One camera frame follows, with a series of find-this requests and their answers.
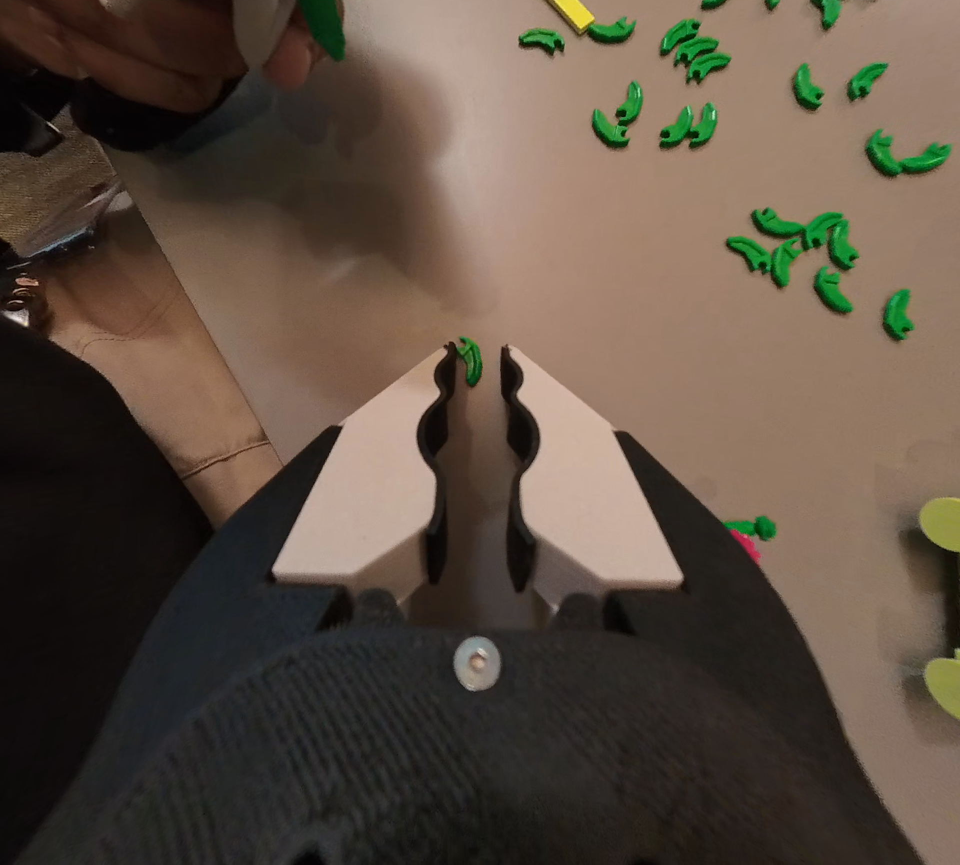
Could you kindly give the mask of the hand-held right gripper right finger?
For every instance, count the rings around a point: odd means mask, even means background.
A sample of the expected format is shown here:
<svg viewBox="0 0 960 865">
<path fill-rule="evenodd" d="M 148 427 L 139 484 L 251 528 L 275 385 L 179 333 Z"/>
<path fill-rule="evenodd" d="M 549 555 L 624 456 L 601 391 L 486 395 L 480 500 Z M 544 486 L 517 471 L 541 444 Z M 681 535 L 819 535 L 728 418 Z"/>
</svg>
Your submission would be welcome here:
<svg viewBox="0 0 960 865">
<path fill-rule="evenodd" d="M 618 430 L 518 347 L 500 352 L 510 478 L 506 560 L 514 591 L 553 612 L 571 595 L 673 592 L 684 575 Z"/>
</svg>

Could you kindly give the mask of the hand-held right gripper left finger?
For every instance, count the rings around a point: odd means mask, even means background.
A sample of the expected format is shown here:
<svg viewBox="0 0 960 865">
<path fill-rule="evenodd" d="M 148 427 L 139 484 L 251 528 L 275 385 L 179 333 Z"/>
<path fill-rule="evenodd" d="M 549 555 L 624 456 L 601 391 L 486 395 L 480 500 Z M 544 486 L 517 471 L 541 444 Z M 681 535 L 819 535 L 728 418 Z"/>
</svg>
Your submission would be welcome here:
<svg viewBox="0 0 960 865">
<path fill-rule="evenodd" d="M 448 559 L 449 439 L 458 351 L 445 345 L 329 429 L 330 451 L 271 568 L 285 586 L 407 602 Z"/>
</svg>

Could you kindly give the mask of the person's left hand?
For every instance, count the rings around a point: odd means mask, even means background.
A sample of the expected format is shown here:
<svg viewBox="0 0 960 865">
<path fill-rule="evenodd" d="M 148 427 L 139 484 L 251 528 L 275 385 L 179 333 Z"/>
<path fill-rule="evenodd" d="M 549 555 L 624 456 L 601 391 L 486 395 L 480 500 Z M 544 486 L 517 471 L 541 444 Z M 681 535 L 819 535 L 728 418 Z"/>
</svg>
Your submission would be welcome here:
<svg viewBox="0 0 960 865">
<path fill-rule="evenodd" d="M 91 79 L 131 102 L 195 115 L 246 67 L 231 0 L 136 0 L 126 16 L 98 0 L 2 0 L 2 63 Z M 282 91 L 300 88 L 325 52 L 297 4 L 258 70 Z"/>
</svg>

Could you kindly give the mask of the small brick flower plant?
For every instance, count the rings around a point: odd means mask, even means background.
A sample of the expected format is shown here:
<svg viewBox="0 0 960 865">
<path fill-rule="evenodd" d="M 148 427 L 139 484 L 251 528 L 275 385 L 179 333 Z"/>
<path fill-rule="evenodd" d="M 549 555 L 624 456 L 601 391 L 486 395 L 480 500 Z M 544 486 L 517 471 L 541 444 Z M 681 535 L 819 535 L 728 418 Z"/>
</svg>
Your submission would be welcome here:
<svg viewBox="0 0 960 865">
<path fill-rule="evenodd" d="M 724 526 L 758 566 L 762 562 L 760 545 L 773 541 L 778 534 L 777 523 L 767 515 L 758 515 L 752 520 L 728 520 L 724 522 Z"/>
</svg>

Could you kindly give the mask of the scattered green leaf pieces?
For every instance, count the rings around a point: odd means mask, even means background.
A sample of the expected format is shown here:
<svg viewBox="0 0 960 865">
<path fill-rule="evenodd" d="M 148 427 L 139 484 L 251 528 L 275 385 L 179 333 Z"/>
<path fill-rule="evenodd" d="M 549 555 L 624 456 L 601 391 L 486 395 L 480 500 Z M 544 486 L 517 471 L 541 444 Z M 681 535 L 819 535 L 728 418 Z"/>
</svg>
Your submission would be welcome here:
<svg viewBox="0 0 960 865">
<path fill-rule="evenodd" d="M 852 0 L 809 0 L 817 10 L 822 31 L 834 28 L 845 2 Z M 723 7 L 729 0 L 701 0 L 701 11 Z M 774 12 L 783 0 L 763 0 L 768 12 Z M 679 19 L 665 30 L 658 43 L 658 55 L 674 56 L 674 66 L 685 70 L 685 82 L 698 86 L 715 72 L 726 69 L 732 57 L 723 52 L 719 39 L 702 33 L 702 20 L 695 17 Z M 633 36 L 637 21 L 620 16 L 609 23 L 596 19 L 583 34 L 594 43 L 615 45 L 626 43 Z M 546 27 L 530 28 L 518 36 L 520 48 L 538 48 L 553 57 L 564 52 L 566 41 L 556 30 Z M 877 81 L 889 68 L 882 60 L 871 61 L 859 68 L 846 82 L 846 98 L 856 103 L 867 98 Z M 822 106 L 825 91 L 813 80 L 808 62 L 801 63 L 791 78 L 791 91 L 799 107 L 814 113 Z M 608 149 L 623 149 L 630 142 L 630 128 L 642 113 L 644 93 L 636 80 L 627 86 L 625 99 L 613 115 L 595 108 L 590 125 L 594 136 Z M 660 149 L 672 149 L 686 142 L 690 149 L 710 143 L 718 125 L 715 103 L 703 104 L 699 115 L 686 104 L 670 124 L 658 132 Z M 898 157 L 894 152 L 894 136 L 883 128 L 871 133 L 864 145 L 864 154 L 870 166 L 887 179 L 901 175 L 926 175 L 940 168 L 954 151 L 952 143 L 932 142 L 919 153 Z M 850 221 L 839 211 L 826 211 L 810 221 L 797 222 L 784 218 L 773 207 L 750 211 L 754 229 L 768 238 L 782 241 L 775 247 L 764 247 L 747 235 L 726 237 L 726 248 L 741 259 L 751 273 L 768 276 L 778 289 L 785 289 L 791 281 L 792 267 L 803 254 L 825 247 L 831 266 L 822 266 L 813 278 L 813 289 L 822 305 L 834 314 L 848 315 L 854 311 L 853 302 L 842 289 L 843 276 L 851 271 L 860 252 L 851 241 Z M 894 291 L 884 303 L 881 323 L 883 331 L 893 341 L 904 341 L 916 325 L 909 314 L 912 293 L 908 288 Z"/>
</svg>

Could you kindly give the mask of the person's black jacket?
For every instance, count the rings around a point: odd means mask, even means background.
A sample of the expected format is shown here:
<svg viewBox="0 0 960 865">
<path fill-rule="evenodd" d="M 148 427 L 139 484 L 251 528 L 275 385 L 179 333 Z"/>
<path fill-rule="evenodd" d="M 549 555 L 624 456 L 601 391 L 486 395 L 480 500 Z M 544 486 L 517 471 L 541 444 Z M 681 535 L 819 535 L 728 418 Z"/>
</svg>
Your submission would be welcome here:
<svg viewBox="0 0 960 865">
<path fill-rule="evenodd" d="M 1 861 L 97 737 L 150 622 L 213 527 L 114 386 L 1 327 Z"/>
</svg>

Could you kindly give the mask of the lime green toy pot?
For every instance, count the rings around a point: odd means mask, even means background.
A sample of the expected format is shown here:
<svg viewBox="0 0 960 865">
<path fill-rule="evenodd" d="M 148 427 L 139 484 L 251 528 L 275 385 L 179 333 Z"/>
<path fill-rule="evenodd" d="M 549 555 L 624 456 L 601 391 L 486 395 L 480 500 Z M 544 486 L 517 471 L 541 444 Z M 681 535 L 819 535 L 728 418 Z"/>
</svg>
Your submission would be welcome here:
<svg viewBox="0 0 960 865">
<path fill-rule="evenodd" d="M 936 547 L 953 553 L 959 570 L 959 499 L 938 497 L 927 501 L 918 513 L 923 535 Z M 952 654 L 930 659 L 922 673 L 924 685 L 939 708 L 959 720 L 959 647 Z"/>
</svg>

